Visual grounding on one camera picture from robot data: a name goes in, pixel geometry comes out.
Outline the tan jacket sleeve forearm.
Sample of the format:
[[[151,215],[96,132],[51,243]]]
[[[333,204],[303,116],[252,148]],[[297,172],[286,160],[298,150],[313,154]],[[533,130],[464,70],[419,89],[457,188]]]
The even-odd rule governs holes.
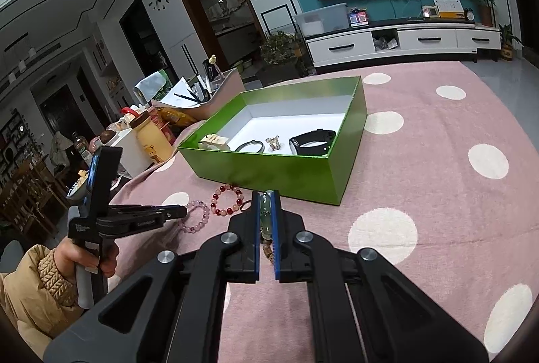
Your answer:
[[[51,341],[83,314],[77,286],[61,274],[56,249],[30,248],[10,273],[1,274],[1,308],[27,346],[42,358]]]

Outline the person's left hand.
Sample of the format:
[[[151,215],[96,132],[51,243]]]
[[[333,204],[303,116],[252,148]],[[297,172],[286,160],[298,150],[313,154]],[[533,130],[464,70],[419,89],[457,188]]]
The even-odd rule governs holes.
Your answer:
[[[74,244],[72,239],[65,237],[54,249],[53,257],[59,273],[66,279],[73,279],[76,266],[98,267],[105,277],[112,277],[117,267],[117,257],[120,249],[114,242],[109,246],[101,259]]]

